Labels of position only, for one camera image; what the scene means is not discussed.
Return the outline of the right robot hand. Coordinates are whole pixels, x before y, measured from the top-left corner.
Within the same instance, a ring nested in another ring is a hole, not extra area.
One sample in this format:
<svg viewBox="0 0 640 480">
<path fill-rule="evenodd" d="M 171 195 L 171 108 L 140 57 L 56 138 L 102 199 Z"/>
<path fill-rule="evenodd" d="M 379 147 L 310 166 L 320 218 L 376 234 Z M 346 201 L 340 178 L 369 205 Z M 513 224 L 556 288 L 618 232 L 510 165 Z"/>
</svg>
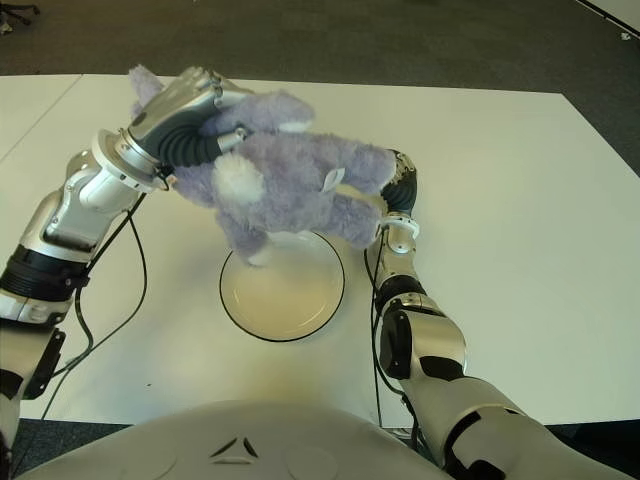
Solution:
<svg viewBox="0 0 640 480">
<path fill-rule="evenodd" d="M 406 154 L 397 150 L 392 150 L 392 153 L 396 161 L 396 171 L 382 189 L 381 196 L 389 212 L 411 216 L 418 192 L 417 169 Z"/>
</svg>

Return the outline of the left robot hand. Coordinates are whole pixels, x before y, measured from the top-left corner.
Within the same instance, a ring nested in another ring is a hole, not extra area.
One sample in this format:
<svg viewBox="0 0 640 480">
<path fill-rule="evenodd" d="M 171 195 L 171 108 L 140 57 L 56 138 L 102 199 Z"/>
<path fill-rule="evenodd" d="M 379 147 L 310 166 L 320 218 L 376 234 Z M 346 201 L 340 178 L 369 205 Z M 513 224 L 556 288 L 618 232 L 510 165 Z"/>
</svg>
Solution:
<svg viewBox="0 0 640 480">
<path fill-rule="evenodd" d="M 215 160 L 248 135 L 244 125 L 205 133 L 211 119 L 253 94 L 217 72 L 189 67 L 164 85 L 142 65 L 129 71 L 140 108 L 127 127 L 135 146 L 161 165 L 192 167 Z"/>
</svg>

